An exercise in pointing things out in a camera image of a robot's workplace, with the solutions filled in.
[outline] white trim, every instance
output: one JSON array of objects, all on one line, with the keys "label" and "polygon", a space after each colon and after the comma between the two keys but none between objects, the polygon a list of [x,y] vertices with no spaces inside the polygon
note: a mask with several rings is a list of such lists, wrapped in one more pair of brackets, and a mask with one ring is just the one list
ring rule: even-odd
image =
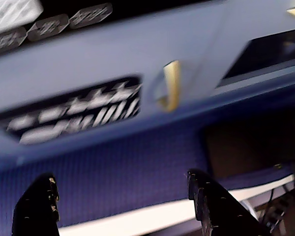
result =
[{"label": "white trim", "polygon": [[[293,181],[293,175],[230,193],[243,201]],[[195,217],[193,201],[180,200],[59,229],[60,236],[140,236]]]}]

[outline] blue upholstery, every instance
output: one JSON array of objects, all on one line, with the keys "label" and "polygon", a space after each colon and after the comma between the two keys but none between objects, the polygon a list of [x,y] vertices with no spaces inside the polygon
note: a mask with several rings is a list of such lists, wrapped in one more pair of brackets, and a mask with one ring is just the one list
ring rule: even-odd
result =
[{"label": "blue upholstery", "polygon": [[[0,236],[11,231],[13,208],[33,179],[52,171],[59,185],[59,226],[107,217],[187,197],[186,171],[207,170],[198,131],[246,112],[295,106],[295,86],[206,112],[145,133],[110,141],[0,174]],[[283,168],[220,180],[228,189],[280,179]]]}]

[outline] wire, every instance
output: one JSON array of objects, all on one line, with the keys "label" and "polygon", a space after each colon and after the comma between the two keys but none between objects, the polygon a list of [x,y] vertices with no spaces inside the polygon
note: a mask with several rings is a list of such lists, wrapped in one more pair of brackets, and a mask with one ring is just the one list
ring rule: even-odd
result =
[{"label": "wire", "polygon": [[271,196],[270,196],[270,199],[269,199],[269,201],[268,201],[268,203],[266,205],[265,213],[264,213],[264,216],[263,216],[262,221],[261,221],[262,224],[264,223],[266,215],[267,215],[267,213],[268,213],[268,211],[269,211],[269,209],[270,209],[270,207],[272,205],[273,194],[274,194],[274,189],[271,190]]}]

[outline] cable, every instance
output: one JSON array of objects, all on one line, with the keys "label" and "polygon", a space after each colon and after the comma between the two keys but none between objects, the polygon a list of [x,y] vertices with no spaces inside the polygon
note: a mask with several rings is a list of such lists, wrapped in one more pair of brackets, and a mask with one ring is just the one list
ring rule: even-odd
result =
[{"label": "cable", "polygon": [[266,215],[267,215],[267,213],[268,213],[268,211],[269,211],[269,209],[270,209],[270,207],[272,205],[273,194],[274,194],[274,189],[271,190],[270,199],[269,199],[268,203],[266,204],[265,213],[264,213],[264,216],[263,216],[262,221],[261,221],[262,224],[264,223]]}]

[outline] overhead compartment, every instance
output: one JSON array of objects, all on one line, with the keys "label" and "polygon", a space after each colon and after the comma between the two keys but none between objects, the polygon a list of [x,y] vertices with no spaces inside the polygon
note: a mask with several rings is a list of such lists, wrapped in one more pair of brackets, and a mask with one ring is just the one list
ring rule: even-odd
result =
[{"label": "overhead compartment", "polygon": [[[42,1],[35,22],[0,32],[1,162],[70,151],[167,116],[180,99],[161,99],[156,91],[165,86],[165,96],[168,90],[186,96],[179,85],[196,73],[227,6],[223,0],[60,2]],[[97,21],[84,27],[85,15]]]},{"label": "overhead compartment", "polygon": [[251,42],[295,30],[289,1],[41,3],[34,22],[0,32],[0,169],[173,122],[295,73],[293,64],[226,76]]}]

